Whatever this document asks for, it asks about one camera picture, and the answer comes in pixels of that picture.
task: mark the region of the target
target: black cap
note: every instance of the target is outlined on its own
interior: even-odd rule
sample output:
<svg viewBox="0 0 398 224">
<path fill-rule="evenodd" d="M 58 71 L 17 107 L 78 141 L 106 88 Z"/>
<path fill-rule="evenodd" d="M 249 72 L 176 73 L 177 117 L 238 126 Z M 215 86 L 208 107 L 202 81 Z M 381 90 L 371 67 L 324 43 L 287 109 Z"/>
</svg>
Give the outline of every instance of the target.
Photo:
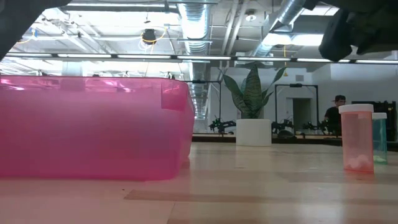
<svg viewBox="0 0 398 224">
<path fill-rule="evenodd" d="M 337 96 L 335 97 L 335 102 L 337 102 L 337 101 L 339 101 L 339 100 L 346 100 L 346 97 L 343 96 L 343 95 L 337 95 Z"/>
</svg>

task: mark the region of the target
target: plastic bin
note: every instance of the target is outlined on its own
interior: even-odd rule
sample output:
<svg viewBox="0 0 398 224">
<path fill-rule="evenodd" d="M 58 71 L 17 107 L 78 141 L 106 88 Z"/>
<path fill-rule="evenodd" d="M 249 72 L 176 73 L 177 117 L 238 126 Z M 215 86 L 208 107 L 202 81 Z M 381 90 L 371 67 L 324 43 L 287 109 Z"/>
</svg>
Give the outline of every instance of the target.
<svg viewBox="0 0 398 224">
<path fill-rule="evenodd" d="M 387 164 L 386 113 L 373 113 L 373 161 Z"/>
<path fill-rule="evenodd" d="M 188 159 L 186 83 L 0 77 L 0 177 L 162 180 Z"/>
<path fill-rule="evenodd" d="M 373 105 L 345 105 L 341 113 L 344 169 L 373 173 Z"/>
</svg>

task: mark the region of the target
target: snake plant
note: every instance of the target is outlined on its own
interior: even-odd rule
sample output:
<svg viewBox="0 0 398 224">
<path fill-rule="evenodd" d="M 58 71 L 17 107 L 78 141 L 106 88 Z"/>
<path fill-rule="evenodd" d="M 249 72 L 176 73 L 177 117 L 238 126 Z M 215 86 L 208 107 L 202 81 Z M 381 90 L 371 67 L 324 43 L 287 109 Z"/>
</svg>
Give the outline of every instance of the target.
<svg viewBox="0 0 398 224">
<path fill-rule="evenodd" d="M 268 89 L 283 76 L 285 69 L 286 67 L 279 69 L 272 83 L 264 91 L 261 90 L 259 70 L 256 64 L 243 80 L 240 88 L 233 78 L 223 75 L 225 85 L 232 93 L 235 106 L 242 112 L 242 118 L 258 119 L 262 108 L 273 94 L 273 92 L 268 93 Z"/>
</svg>

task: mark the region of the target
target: potted plant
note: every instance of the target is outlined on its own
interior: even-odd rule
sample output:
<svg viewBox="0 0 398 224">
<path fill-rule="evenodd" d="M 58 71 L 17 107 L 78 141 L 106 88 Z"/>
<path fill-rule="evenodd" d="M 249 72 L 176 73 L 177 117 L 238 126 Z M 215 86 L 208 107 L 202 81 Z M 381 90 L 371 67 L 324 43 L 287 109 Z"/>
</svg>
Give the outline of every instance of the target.
<svg viewBox="0 0 398 224">
<path fill-rule="evenodd" d="M 262 91 L 257 65 L 254 65 L 241 87 L 235 80 L 223 75 L 225 85 L 231 91 L 232 99 L 242 119 L 236 121 L 236 144 L 239 146 L 271 146 L 271 121 L 259 119 L 263 107 L 268 103 L 273 92 L 269 88 L 284 74 L 286 67 L 281 68 L 269 87 Z"/>
</svg>

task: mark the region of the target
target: doorway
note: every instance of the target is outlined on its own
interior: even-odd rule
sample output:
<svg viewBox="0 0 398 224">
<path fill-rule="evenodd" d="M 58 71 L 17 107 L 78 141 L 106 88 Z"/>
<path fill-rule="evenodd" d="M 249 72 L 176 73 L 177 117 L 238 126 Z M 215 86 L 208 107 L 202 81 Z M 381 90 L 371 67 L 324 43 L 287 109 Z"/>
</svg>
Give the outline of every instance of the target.
<svg viewBox="0 0 398 224">
<path fill-rule="evenodd" d="M 294 131 L 302 129 L 303 124 L 311 122 L 311 99 L 293 98 L 293 125 Z"/>
</svg>

